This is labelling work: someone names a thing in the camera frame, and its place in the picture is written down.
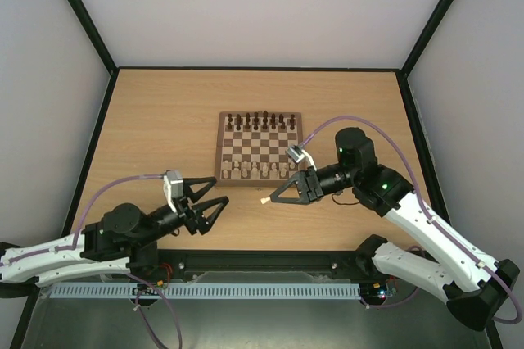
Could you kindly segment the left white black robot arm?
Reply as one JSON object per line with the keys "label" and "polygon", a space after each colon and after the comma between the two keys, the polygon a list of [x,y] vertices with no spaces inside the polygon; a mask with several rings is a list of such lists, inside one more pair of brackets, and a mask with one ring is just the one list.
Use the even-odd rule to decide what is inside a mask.
{"label": "left white black robot arm", "polygon": [[225,196],[205,200],[214,177],[185,179],[177,170],[157,174],[165,205],[151,213],[122,203],[96,223],[81,223],[65,237],[32,247],[1,245],[1,296],[25,297],[35,288],[97,274],[148,275],[158,262],[160,239],[186,229],[208,233],[228,204]]}

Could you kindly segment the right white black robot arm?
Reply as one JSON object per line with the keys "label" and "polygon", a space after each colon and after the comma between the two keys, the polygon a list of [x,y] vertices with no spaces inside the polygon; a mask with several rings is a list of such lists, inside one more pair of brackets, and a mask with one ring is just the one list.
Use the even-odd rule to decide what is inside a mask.
{"label": "right white black robot arm", "polygon": [[520,270],[471,244],[426,204],[414,184],[381,165],[373,141],[359,128],[335,136],[337,163],[310,165],[267,198],[272,203],[309,205],[350,189],[357,202],[396,224],[429,252],[425,258],[372,235],[357,249],[359,271],[403,279],[445,303],[466,327],[482,331],[507,299]]}

